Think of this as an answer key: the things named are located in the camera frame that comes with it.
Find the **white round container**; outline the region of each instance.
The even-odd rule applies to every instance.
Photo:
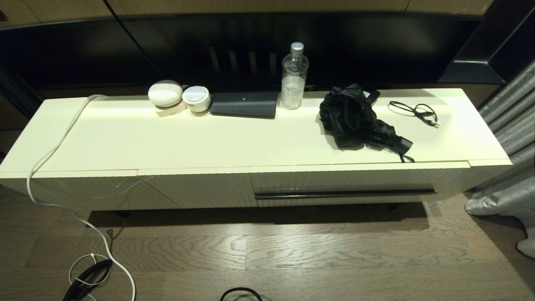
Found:
[[[150,86],[148,95],[155,106],[172,107],[182,99],[182,87],[174,80],[161,80]]]
[[[203,86],[193,86],[187,88],[182,94],[182,100],[193,112],[204,112],[208,110],[210,102],[210,92]]]

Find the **charging cable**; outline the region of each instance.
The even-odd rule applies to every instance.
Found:
[[[255,290],[250,289],[250,288],[241,288],[241,287],[227,290],[226,292],[223,293],[223,295],[221,296],[221,299],[219,301],[225,300],[225,297],[229,293],[231,293],[233,291],[246,291],[246,292],[249,292],[249,293],[253,294],[256,297],[256,299],[258,299],[258,301],[262,301],[262,298],[260,297],[260,295],[257,292],[255,292]]]
[[[73,282],[72,279],[71,279],[72,269],[74,268],[74,266],[80,260],[82,260],[85,257],[89,257],[89,256],[91,256],[93,258],[93,262],[95,264],[92,265],[91,267],[89,267],[88,269],[86,269],[85,272],[83,272],[80,276],[76,277],[74,279],[74,282]],[[102,257],[105,260],[97,262],[97,260],[95,258],[96,256]],[[84,255],[84,256],[78,258],[78,260],[76,260],[71,265],[71,269],[69,269],[69,271],[68,271],[68,281],[71,283],[71,287],[69,287],[69,290],[65,294],[65,297],[63,297],[63,301],[82,300],[85,296],[89,296],[94,301],[97,301],[97,299],[95,299],[95,297],[93,297],[90,294],[90,292],[97,285],[99,285],[101,283],[104,283],[104,281],[106,281],[108,279],[108,277],[111,274],[111,264],[112,264],[112,261],[110,259],[108,259],[108,257],[106,257],[104,255],[100,255],[100,254],[91,253],[91,254]],[[88,283],[88,282],[84,281],[87,278],[92,277],[94,273],[98,273],[103,268],[106,269],[106,273],[105,273],[105,275],[103,277],[101,277],[101,279],[99,281],[97,281],[96,283]]]
[[[90,227],[91,229],[95,230],[95,232],[97,232],[100,237],[102,238],[102,240],[104,241],[104,246],[106,247],[106,252],[108,253],[108,256],[110,257],[111,261],[113,261],[114,264],[116,264],[118,267],[120,267],[125,273],[126,275],[128,276],[128,278],[130,279],[130,282],[132,283],[132,301],[135,300],[135,283],[134,283],[134,279],[132,278],[132,275],[130,274],[130,272],[128,271],[127,268],[125,268],[121,263],[119,263],[114,257],[113,255],[111,254],[111,250],[110,250],[110,246],[108,245],[108,240],[106,239],[106,237],[102,234],[102,232],[100,230],[98,230],[94,225],[92,225],[90,222],[82,219],[75,211],[73,211],[72,209],[66,207],[66,206],[63,206],[63,205],[57,205],[57,204],[49,204],[49,203],[45,203],[45,202],[41,202],[41,201],[37,201],[33,195],[33,192],[32,192],[32,177],[34,175],[34,173],[36,171],[39,170],[39,167],[42,166],[42,164],[44,164],[48,158],[50,158],[56,151],[57,149],[59,148],[59,146],[63,143],[63,140],[65,140],[65,137],[67,137],[67,134],[71,131],[74,123],[76,123],[76,121],[78,120],[78,117],[80,117],[80,114],[82,114],[82,111],[84,110],[84,108],[87,106],[87,104],[97,98],[97,97],[100,97],[100,96],[104,96],[105,95],[92,95],[90,97],[88,97],[86,99],[86,101],[82,104],[82,106],[80,107],[80,109],[78,110],[78,112],[73,116],[71,122],[69,123],[69,126],[67,127],[67,130],[65,131],[65,133],[63,134],[62,138],[59,140],[59,142],[52,148],[50,149],[42,158],[40,158],[34,165],[33,167],[30,169],[30,171],[28,172],[28,177],[26,178],[26,188],[28,189],[28,194],[30,196],[30,198],[32,199],[32,202],[38,206],[50,206],[50,207],[59,207],[59,208],[63,208],[67,211],[69,211],[72,215],[74,215],[74,217],[79,220],[80,222],[84,223],[85,225],[87,225],[88,227]]]
[[[438,122],[437,113],[435,113],[435,111],[425,103],[417,104],[414,108],[399,101],[391,101],[388,105],[410,112],[411,113],[410,115],[407,115],[407,114],[402,114],[402,115],[416,116],[418,117],[418,119],[420,119],[423,123],[427,124],[428,126],[441,125]],[[432,117],[433,120],[425,119],[426,117]]]

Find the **black wire on floor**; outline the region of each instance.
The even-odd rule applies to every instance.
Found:
[[[257,292],[255,292],[253,289],[250,289],[250,288],[233,288],[233,289],[229,289],[221,296],[221,299],[219,301],[223,301],[225,299],[225,297],[229,293],[231,293],[233,291],[246,291],[246,292],[249,292],[249,293],[255,295],[255,297],[258,299],[258,301],[262,301],[262,298],[260,297],[260,295]]]
[[[89,278],[95,273],[98,273],[102,269],[106,269],[106,272],[102,275],[100,280],[97,281],[97,283],[101,283],[109,275],[112,264],[113,264],[113,261],[111,261],[111,259],[106,259],[86,269],[71,284],[71,286],[67,290],[67,293],[65,293],[65,297],[63,297],[63,301],[82,300],[84,297],[86,297],[87,294],[89,294],[92,290],[97,288],[98,285],[85,285],[81,281],[86,280],[87,278]]]

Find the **cabinet drawer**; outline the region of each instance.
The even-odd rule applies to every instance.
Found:
[[[409,195],[435,194],[433,189],[406,190],[355,190],[355,191],[315,191],[315,192],[276,192],[255,193],[256,200],[296,200],[322,198],[355,198],[355,197],[401,197]]]
[[[98,210],[179,208],[145,181],[135,176],[39,178],[38,180]]]
[[[255,193],[435,190],[456,169],[265,172],[251,174]]]
[[[259,207],[419,202],[418,195],[257,199]]]
[[[249,174],[140,176],[180,208],[256,207]]]

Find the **plastic bottle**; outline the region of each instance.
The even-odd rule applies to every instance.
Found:
[[[297,109],[303,102],[308,71],[303,48],[303,43],[292,43],[290,54],[282,60],[282,103],[288,109]]]

